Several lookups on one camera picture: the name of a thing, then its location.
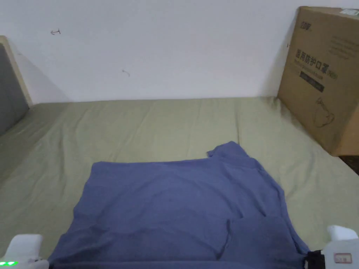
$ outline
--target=blue t-shirt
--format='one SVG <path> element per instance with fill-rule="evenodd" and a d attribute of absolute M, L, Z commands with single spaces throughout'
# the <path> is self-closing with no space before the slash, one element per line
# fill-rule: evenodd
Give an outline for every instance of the blue t-shirt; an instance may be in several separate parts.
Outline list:
<path fill-rule="evenodd" d="M 235 142 L 208 158 L 94 163 L 55 268 L 303 267 L 284 192 Z"/>

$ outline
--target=mattress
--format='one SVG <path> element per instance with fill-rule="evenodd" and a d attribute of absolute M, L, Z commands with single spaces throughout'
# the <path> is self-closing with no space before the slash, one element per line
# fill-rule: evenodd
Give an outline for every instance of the mattress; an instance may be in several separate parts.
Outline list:
<path fill-rule="evenodd" d="M 328 225 L 359 231 L 359 177 L 330 156 L 276 98 L 40 104 L 0 137 L 0 256 L 19 233 L 44 236 L 48 257 L 99 161 L 200 159 L 235 141 L 284 189 L 312 249 Z"/>

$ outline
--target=wooden headboard frame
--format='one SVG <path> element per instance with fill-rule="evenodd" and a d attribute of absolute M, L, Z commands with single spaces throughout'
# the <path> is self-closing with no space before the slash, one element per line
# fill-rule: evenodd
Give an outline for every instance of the wooden headboard frame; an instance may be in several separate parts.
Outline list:
<path fill-rule="evenodd" d="M 0 36 L 0 44 L 2 44 L 5 48 L 5 51 L 8 55 L 8 58 L 10 60 L 10 63 L 11 63 L 11 66 L 13 67 L 13 70 L 14 70 L 14 73 L 15 73 L 15 76 L 17 77 L 17 80 L 20 84 L 20 87 L 21 87 L 21 90 L 25 96 L 25 99 L 26 99 L 26 102 L 28 104 L 29 107 L 31 107 L 33 105 L 32 103 L 32 100 L 31 100 L 31 97 L 29 95 L 29 92 L 27 90 L 27 87 L 25 85 L 25 82 L 23 80 L 23 77 L 20 73 L 20 70 L 19 70 L 19 67 L 15 61 L 15 58 L 14 58 L 14 55 L 11 51 L 11 48 L 10 48 L 10 45 L 9 45 L 9 41 L 8 39 L 6 38 L 6 36 Z"/>

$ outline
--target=t-shirt sleeve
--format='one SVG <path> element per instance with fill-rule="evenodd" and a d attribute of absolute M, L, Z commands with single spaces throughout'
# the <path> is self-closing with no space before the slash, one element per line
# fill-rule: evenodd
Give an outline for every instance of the t-shirt sleeve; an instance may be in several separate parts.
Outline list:
<path fill-rule="evenodd" d="M 208 157 L 212 157 L 212 156 L 248 157 L 244 149 L 242 149 L 242 147 L 239 144 L 233 141 L 215 147 L 214 150 L 208 151 L 207 155 Z"/>

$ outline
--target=pencil mark on wall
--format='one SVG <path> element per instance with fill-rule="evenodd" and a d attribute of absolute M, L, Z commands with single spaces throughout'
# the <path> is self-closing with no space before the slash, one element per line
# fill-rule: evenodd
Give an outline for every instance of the pencil mark on wall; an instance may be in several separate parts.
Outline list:
<path fill-rule="evenodd" d="M 59 33 L 59 34 L 61 34 L 61 32 L 60 32 L 60 29 L 58 28 L 58 30 L 57 31 L 51 31 L 50 32 L 52 35 L 55 35 L 55 33 Z"/>
<path fill-rule="evenodd" d="M 122 70 L 122 73 L 126 73 L 126 74 L 128 74 L 128 76 L 130 77 L 131 75 L 130 75 L 130 73 L 128 73 L 127 71 L 125 71 L 125 70 Z"/>

